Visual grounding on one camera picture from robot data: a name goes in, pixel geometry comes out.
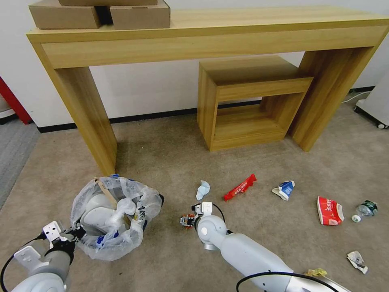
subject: small wooden cube shelf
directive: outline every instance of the small wooden cube shelf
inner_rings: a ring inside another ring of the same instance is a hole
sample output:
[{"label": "small wooden cube shelf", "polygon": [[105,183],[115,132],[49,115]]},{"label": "small wooden cube shelf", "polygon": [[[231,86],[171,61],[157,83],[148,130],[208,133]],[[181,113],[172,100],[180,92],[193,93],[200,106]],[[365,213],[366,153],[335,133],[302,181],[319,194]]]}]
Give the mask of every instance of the small wooden cube shelf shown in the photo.
[{"label": "small wooden cube shelf", "polygon": [[[201,61],[197,122],[209,150],[282,140],[312,79],[279,56]],[[253,97],[261,103],[218,109]]]}]

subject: plastic bottle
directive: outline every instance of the plastic bottle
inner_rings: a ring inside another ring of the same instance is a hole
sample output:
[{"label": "plastic bottle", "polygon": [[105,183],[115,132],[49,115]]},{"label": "plastic bottle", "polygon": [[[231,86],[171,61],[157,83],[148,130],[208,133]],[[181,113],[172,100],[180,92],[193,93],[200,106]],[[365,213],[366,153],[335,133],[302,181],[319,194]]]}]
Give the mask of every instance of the plastic bottle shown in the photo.
[{"label": "plastic bottle", "polygon": [[351,217],[354,222],[360,222],[362,217],[371,217],[377,214],[377,204],[372,201],[364,201],[357,207],[357,213]]}]

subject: gray carpet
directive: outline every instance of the gray carpet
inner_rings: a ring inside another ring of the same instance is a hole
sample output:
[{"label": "gray carpet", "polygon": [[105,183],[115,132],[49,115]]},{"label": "gray carpet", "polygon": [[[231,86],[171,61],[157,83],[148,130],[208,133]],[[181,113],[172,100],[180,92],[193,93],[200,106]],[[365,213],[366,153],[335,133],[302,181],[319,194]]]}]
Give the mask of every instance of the gray carpet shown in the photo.
[{"label": "gray carpet", "polygon": [[[295,272],[321,267],[353,292],[387,291],[389,131],[354,113],[352,104],[339,108],[309,153],[289,138],[209,152],[194,115],[115,124],[113,129],[119,142],[117,171],[159,190],[165,204],[147,226],[141,246],[125,257],[103,262],[76,250],[70,291],[233,292],[242,275],[220,253],[204,250],[194,230],[179,224],[196,202],[200,180],[210,183],[206,200],[222,208],[229,229],[261,243]],[[222,195],[251,173],[258,181],[224,202]],[[0,211],[0,262],[48,222],[69,224],[74,197],[99,174],[77,130],[40,135]],[[296,188],[286,202],[271,189],[288,179]],[[342,225],[320,225],[317,195],[343,205]],[[353,223],[355,206],[365,199],[378,203],[378,215]],[[353,250],[364,257],[367,275],[346,259]],[[25,275],[12,262],[7,287]],[[241,292],[249,291],[258,289],[242,285]]]},{"label": "gray carpet", "polygon": [[0,209],[39,137],[35,124],[15,119],[0,125]]}]

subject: wooden table top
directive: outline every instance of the wooden table top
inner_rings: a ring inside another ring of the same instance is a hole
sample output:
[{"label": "wooden table top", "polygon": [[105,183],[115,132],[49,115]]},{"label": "wooden table top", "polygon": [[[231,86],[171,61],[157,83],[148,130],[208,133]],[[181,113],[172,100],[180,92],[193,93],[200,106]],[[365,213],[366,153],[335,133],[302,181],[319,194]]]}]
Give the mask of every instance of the wooden table top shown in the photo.
[{"label": "wooden table top", "polygon": [[318,30],[388,24],[387,15],[334,6],[172,10],[170,28],[146,30],[114,30],[112,26],[102,26],[93,30],[35,28],[27,36],[31,43],[52,43]]}]

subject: white appliance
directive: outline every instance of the white appliance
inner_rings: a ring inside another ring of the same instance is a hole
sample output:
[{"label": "white appliance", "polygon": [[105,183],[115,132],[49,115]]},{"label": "white appliance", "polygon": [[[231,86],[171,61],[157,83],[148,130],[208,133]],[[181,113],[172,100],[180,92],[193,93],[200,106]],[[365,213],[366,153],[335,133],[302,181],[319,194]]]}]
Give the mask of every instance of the white appliance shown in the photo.
[{"label": "white appliance", "polygon": [[13,115],[15,112],[7,104],[4,97],[0,94],[0,119]]},{"label": "white appliance", "polygon": [[357,102],[354,111],[372,116],[379,129],[389,128],[389,71],[366,99]]}]

